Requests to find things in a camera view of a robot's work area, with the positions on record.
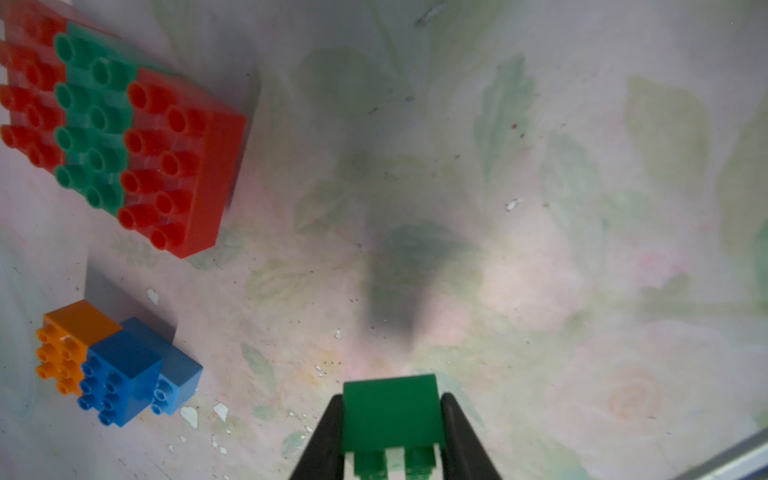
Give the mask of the red lego brick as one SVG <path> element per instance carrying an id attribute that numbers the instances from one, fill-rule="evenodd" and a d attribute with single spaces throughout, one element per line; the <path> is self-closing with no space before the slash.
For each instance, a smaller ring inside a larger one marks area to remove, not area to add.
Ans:
<path id="1" fill-rule="evenodd" d="M 65 163 L 53 132 L 65 124 L 54 98 L 54 86 L 65 80 L 65 65 L 54 51 L 54 37 L 70 23 L 106 30 L 63 1 L 3 1 L 1 66 L 8 81 L 1 85 L 1 106 L 10 122 L 1 126 L 2 142 L 29 162 L 52 173 Z"/>
<path id="2" fill-rule="evenodd" d="M 184 77 L 139 69 L 127 88 L 121 226 L 184 259 L 213 247 L 235 178 L 246 118 Z"/>

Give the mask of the red lego brick front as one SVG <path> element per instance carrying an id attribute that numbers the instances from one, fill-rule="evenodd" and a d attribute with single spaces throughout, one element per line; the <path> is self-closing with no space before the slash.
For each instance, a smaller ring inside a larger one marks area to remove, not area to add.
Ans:
<path id="1" fill-rule="evenodd" d="M 184 259 L 213 247 L 235 178 L 246 118 L 184 77 L 139 69 L 127 88 L 121 226 Z"/>

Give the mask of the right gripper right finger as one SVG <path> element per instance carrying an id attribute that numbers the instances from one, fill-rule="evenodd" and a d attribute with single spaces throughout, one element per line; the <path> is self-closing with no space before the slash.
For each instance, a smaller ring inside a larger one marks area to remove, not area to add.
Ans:
<path id="1" fill-rule="evenodd" d="M 440 399 L 445 446 L 441 448 L 445 480 L 500 480 L 501 476 L 452 393 Z"/>

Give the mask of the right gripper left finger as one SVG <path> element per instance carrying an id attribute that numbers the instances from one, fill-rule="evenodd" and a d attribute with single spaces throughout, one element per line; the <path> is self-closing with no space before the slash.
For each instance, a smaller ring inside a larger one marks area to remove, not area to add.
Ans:
<path id="1" fill-rule="evenodd" d="M 301 455 L 290 480 L 342 480 L 344 478 L 343 396 L 329 401 L 317 428 Z"/>

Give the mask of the light blue lego brick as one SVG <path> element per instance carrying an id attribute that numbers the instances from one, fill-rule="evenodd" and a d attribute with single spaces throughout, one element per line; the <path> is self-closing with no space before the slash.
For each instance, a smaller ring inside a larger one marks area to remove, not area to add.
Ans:
<path id="1" fill-rule="evenodd" d="M 150 408 L 156 415 L 171 416 L 196 393 L 203 367 L 136 317 L 121 326 L 163 359 Z"/>

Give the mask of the green square lego brick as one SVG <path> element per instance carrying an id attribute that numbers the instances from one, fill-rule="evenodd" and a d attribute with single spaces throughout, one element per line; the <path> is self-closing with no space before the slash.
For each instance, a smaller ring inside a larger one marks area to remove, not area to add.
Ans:
<path id="1" fill-rule="evenodd" d="M 347 382 L 343 386 L 342 449 L 359 479 L 386 479 L 387 452 L 403 453 L 405 477 L 428 479 L 445 446 L 433 374 Z"/>

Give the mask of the dark blue lego brick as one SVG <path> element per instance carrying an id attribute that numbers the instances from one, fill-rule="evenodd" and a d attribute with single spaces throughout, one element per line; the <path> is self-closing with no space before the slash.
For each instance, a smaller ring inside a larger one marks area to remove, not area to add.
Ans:
<path id="1" fill-rule="evenodd" d="M 90 346 L 81 364 L 81 409 L 94 409 L 104 426 L 124 426 L 152 403 L 163 358 L 121 330 Z"/>

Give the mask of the orange lego brick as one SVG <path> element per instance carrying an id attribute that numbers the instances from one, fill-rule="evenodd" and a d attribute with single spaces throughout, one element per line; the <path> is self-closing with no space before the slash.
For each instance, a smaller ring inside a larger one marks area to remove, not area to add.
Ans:
<path id="1" fill-rule="evenodd" d="M 42 327 L 36 331 L 41 342 L 36 350 L 37 375 L 43 380 L 55 380 L 60 394 L 79 397 L 79 384 L 84 379 L 81 365 L 89 349 L 122 329 L 87 300 L 46 313 Z"/>

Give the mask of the green long lego brick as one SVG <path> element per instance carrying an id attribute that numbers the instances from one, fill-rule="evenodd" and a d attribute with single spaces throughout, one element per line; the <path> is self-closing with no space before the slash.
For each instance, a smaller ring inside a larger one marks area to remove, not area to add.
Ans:
<path id="1" fill-rule="evenodd" d="M 128 168 L 124 132 L 133 126 L 127 87 L 141 68 L 173 75 L 168 65 L 115 36 L 69 21 L 53 39 L 65 79 L 54 99 L 65 124 L 54 129 L 65 163 L 54 168 L 57 183 L 115 216 L 125 203 L 120 173 Z"/>

